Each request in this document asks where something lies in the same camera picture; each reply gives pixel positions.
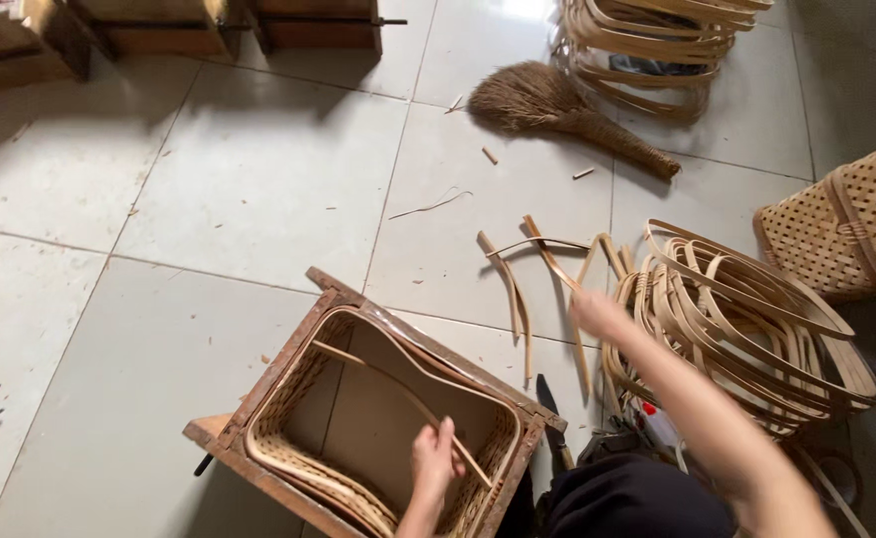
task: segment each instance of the person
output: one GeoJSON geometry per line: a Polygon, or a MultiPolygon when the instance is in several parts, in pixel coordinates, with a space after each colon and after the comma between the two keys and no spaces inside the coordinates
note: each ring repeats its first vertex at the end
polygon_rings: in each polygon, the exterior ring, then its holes
{"type": "MultiPolygon", "coordinates": [[[[729,501],[735,517],[716,495],[675,467],[624,454],[555,477],[542,537],[836,538],[810,484],[717,385],[641,331],[605,295],[575,292],[571,311],[581,328],[613,342],[627,356],[667,410],[689,451],[729,501]]],[[[465,473],[451,446],[453,435],[454,423],[445,418],[439,429],[425,426],[415,439],[414,490],[396,538],[434,534],[448,484],[465,473]]],[[[527,511],[515,509],[515,504],[504,519],[527,511]]],[[[519,515],[527,518],[526,513],[519,515]]]]}

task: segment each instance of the hand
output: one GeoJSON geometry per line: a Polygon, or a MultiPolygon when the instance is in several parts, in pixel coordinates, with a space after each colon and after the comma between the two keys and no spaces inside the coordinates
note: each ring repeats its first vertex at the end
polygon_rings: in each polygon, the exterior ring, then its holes
{"type": "Polygon", "coordinates": [[[571,296],[571,315],[588,334],[614,342],[623,329],[634,323],[622,306],[599,291],[575,291],[571,296]]]}
{"type": "Polygon", "coordinates": [[[411,447],[411,470],[415,480],[413,497],[424,503],[444,506],[444,491],[456,477],[465,475],[465,465],[454,450],[454,421],[446,416],[439,430],[427,424],[411,447]]]}

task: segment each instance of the wooden frame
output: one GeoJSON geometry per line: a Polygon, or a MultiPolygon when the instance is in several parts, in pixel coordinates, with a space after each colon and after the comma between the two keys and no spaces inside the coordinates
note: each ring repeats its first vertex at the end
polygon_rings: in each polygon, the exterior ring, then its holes
{"type": "Polygon", "coordinates": [[[263,54],[285,48],[372,49],[381,27],[407,24],[378,16],[377,0],[243,0],[263,54]]]}
{"type": "Polygon", "coordinates": [[[229,0],[55,0],[109,59],[121,55],[238,55],[231,29],[242,10],[229,0]]]}
{"type": "Polygon", "coordinates": [[[540,441],[544,427],[548,425],[564,431],[567,422],[333,277],[314,267],[309,269],[307,275],[322,288],[322,295],[288,338],[288,342],[276,359],[265,369],[262,377],[239,408],[231,415],[220,414],[197,418],[189,422],[182,433],[266,495],[332,538],[366,538],[366,534],[336,515],[334,511],[252,459],[245,444],[250,420],[264,405],[265,399],[282,378],[291,359],[302,349],[314,326],[330,309],[343,305],[352,306],[362,314],[374,317],[390,327],[389,332],[400,342],[408,342],[412,345],[412,349],[419,349],[439,359],[448,368],[464,375],[495,398],[513,403],[520,420],[522,434],[514,455],[503,473],[503,479],[494,484],[496,499],[484,520],[480,522],[477,531],[472,534],[474,538],[492,538],[527,468],[530,454],[540,441]]]}
{"type": "Polygon", "coordinates": [[[88,75],[89,44],[53,0],[0,3],[0,90],[88,75]]]}

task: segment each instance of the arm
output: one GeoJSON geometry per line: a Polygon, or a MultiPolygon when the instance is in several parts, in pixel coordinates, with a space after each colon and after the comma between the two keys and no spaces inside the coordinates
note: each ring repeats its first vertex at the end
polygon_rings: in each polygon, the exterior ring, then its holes
{"type": "Polygon", "coordinates": [[[581,328],[627,356],[694,456],[731,495],[744,529],[755,536],[836,537],[810,485],[715,383],[641,331],[603,294],[576,292],[573,313],[581,328]]]}
{"type": "Polygon", "coordinates": [[[421,428],[411,447],[414,491],[411,503],[397,526],[395,538],[430,538],[444,509],[444,492],[456,477],[465,475],[465,465],[451,448],[454,422],[445,417],[436,431],[430,424],[421,428]]]}

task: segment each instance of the wooden handle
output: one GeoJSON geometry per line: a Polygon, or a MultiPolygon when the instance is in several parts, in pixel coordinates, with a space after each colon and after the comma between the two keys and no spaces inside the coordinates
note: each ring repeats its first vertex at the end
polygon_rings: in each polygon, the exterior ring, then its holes
{"type": "MultiPolygon", "coordinates": [[[[325,344],[324,342],[318,342],[317,340],[312,340],[311,345],[317,349],[321,349],[329,356],[335,357],[336,359],[339,359],[339,360],[344,360],[344,361],[347,361],[347,362],[350,362],[350,363],[353,363],[356,365],[366,367],[366,368],[370,369],[372,372],[379,373],[385,379],[391,380],[393,383],[395,383],[395,385],[397,385],[397,387],[401,391],[401,393],[406,398],[408,398],[411,401],[411,403],[414,404],[415,407],[418,408],[418,410],[421,411],[421,414],[423,414],[424,417],[427,418],[428,422],[430,422],[432,426],[434,426],[435,428],[441,427],[441,422],[438,421],[438,417],[435,416],[435,414],[431,411],[431,409],[428,409],[428,407],[424,404],[424,402],[422,402],[420,400],[420,398],[418,398],[418,396],[416,396],[411,391],[411,389],[408,387],[408,385],[405,385],[404,383],[402,383],[399,379],[397,379],[392,374],[387,373],[378,367],[375,367],[375,366],[372,366],[372,365],[366,363],[365,361],[359,359],[358,357],[355,357],[354,355],[348,353],[347,351],[342,351],[341,349],[334,348],[332,346],[329,346],[328,344],[325,344]]],[[[492,489],[493,484],[492,484],[491,479],[489,479],[488,475],[486,475],[485,472],[483,470],[481,470],[481,468],[478,465],[478,462],[475,461],[474,458],[471,457],[471,454],[468,452],[468,449],[465,448],[465,446],[461,444],[461,442],[458,440],[456,435],[451,437],[451,443],[454,444],[455,450],[458,451],[458,454],[461,456],[461,459],[463,459],[465,461],[465,465],[468,467],[468,469],[470,469],[471,472],[473,472],[474,474],[478,475],[478,478],[481,479],[481,482],[484,483],[484,485],[487,489],[492,489]]]]}
{"type": "Polygon", "coordinates": [[[560,447],[560,458],[564,462],[564,469],[570,471],[575,468],[574,458],[571,457],[571,450],[566,446],[560,447]]]}
{"type": "Polygon", "coordinates": [[[563,130],[575,133],[646,166],[664,181],[669,182],[670,178],[680,171],[680,163],[646,141],[640,140],[634,133],[611,122],[599,112],[576,110],[562,119],[563,130]]]}

